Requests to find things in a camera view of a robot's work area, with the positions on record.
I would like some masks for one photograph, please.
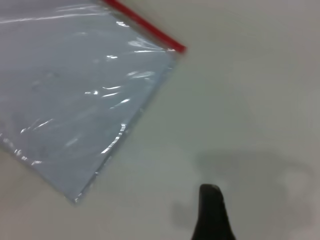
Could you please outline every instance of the black object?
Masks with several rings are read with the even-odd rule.
[[[199,215],[192,240],[236,240],[229,223],[224,196],[216,185],[199,190]]]

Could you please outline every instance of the red strip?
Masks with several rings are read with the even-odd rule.
[[[151,34],[153,34],[155,37],[160,39],[164,44],[166,44],[168,47],[176,50],[177,52],[183,54],[186,51],[186,47],[173,38],[169,37],[167,34],[164,32],[160,31],[158,28],[153,26],[151,23],[143,19],[141,16],[139,16],[137,13],[132,11],[130,8],[127,6],[123,5],[121,2],[118,0],[103,0],[119,12],[122,12],[123,14],[127,15],[130,17],[132,20],[134,20],[136,23],[141,25],[143,28],[148,30]]]

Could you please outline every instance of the white table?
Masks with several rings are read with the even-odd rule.
[[[1,153],[0,239],[187,240],[201,183],[239,240],[318,239],[320,2],[134,7],[187,55],[78,206]]]

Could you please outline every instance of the plastic bag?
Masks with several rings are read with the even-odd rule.
[[[176,51],[139,34],[106,5],[29,1],[3,3],[0,142],[77,202],[163,82]]]

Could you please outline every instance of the white surface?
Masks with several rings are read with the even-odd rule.
[[[204,182],[239,240],[318,239],[318,2],[136,0],[188,54],[77,207],[2,153],[0,239],[190,239]]]

